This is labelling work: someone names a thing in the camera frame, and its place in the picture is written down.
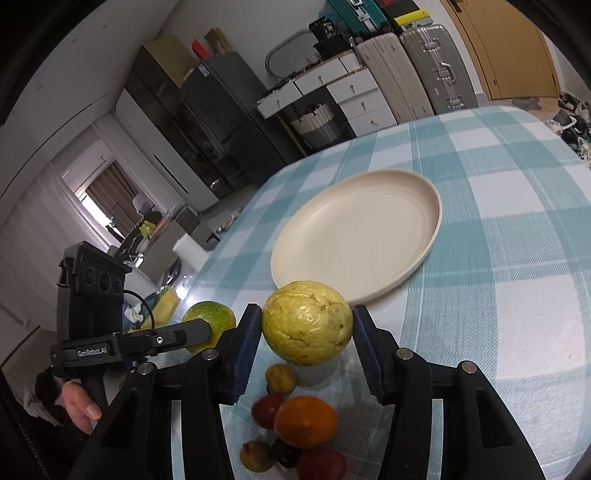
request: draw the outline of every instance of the screw head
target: screw head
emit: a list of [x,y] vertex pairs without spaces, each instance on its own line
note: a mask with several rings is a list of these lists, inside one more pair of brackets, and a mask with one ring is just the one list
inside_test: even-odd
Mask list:
[[478,371],[478,367],[474,362],[462,362],[462,370],[467,374],[475,374]]
[[154,364],[152,362],[146,362],[138,367],[138,372],[140,375],[148,375],[153,369]]
[[408,348],[399,348],[396,350],[396,356],[402,360],[410,360],[413,355],[413,351],[409,350]]
[[220,354],[215,348],[206,348],[203,352],[201,352],[201,358],[204,360],[215,360],[217,356]]

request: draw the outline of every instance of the cable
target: cable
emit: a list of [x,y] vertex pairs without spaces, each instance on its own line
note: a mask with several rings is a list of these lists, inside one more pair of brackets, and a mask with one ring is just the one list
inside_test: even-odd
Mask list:
[[154,314],[152,313],[152,309],[148,306],[148,304],[146,303],[146,301],[139,296],[139,294],[137,294],[134,291],[131,290],[124,290],[123,293],[127,293],[129,295],[134,296],[135,298],[137,298],[144,307],[146,307],[146,309],[148,309],[148,313],[150,314],[150,319],[152,320],[152,330],[156,330],[156,321],[154,320]]

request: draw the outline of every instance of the suitcase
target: suitcase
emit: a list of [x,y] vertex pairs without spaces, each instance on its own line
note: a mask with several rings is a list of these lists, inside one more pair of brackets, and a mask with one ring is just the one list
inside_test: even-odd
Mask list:
[[383,23],[389,24],[386,15],[374,0],[328,0],[353,33],[373,32]]
[[403,30],[431,25],[429,12],[419,9],[414,0],[376,0],[378,6],[389,20],[396,22]]
[[437,114],[477,108],[478,102],[449,32],[442,25],[417,27],[400,35]]
[[380,35],[358,49],[399,124],[433,116],[423,84],[396,35]]

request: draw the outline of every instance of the luggage handle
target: luggage handle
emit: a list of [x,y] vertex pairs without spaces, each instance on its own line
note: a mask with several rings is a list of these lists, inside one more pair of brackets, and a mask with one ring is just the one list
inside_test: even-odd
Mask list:
[[456,83],[456,74],[453,73],[453,69],[452,66],[449,65],[448,63],[445,63],[444,61],[441,62],[441,66],[445,67],[448,71],[449,71],[449,75],[451,76],[451,80],[449,81],[449,84],[451,85],[452,83]]

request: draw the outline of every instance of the finger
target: finger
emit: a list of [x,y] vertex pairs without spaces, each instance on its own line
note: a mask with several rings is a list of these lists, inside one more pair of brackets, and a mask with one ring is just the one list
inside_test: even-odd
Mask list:
[[85,433],[92,431],[91,420],[99,420],[102,412],[98,405],[92,400],[88,392],[75,382],[66,383],[61,396],[68,416],[76,427]]

